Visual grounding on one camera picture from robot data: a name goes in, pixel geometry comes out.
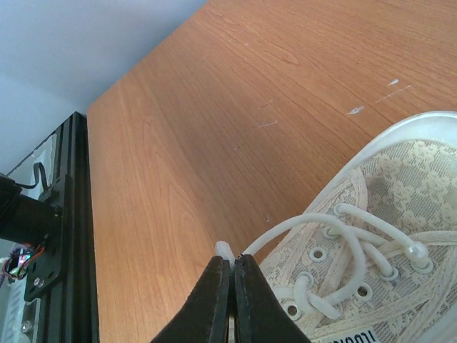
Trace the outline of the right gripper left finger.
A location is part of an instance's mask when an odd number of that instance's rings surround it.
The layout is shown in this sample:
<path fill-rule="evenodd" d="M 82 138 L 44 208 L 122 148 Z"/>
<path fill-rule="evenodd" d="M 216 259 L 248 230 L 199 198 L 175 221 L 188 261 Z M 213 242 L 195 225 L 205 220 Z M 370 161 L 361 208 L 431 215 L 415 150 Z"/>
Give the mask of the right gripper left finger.
<path fill-rule="evenodd" d="M 231 268 L 222 257 L 207 264 L 185 304 L 153 342 L 226 342 Z"/>

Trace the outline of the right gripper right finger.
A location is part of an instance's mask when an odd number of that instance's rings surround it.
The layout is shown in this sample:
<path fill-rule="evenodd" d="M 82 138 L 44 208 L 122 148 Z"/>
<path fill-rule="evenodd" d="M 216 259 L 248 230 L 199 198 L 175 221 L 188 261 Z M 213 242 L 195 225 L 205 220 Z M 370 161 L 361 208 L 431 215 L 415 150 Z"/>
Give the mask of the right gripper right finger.
<path fill-rule="evenodd" d="M 308 342 L 293 323 L 250 254 L 235 261 L 236 342 Z"/>

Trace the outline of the white lace sneaker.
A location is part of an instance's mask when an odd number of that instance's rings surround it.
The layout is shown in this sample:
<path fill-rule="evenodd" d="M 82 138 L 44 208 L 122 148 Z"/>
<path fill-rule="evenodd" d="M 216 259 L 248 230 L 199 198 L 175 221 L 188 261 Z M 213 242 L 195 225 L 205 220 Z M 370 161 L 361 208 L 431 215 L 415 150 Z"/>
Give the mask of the white lace sneaker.
<path fill-rule="evenodd" d="M 456 113 L 394 124 L 246 253 L 276 237 L 261 271 L 312 342 L 454 342 Z"/>

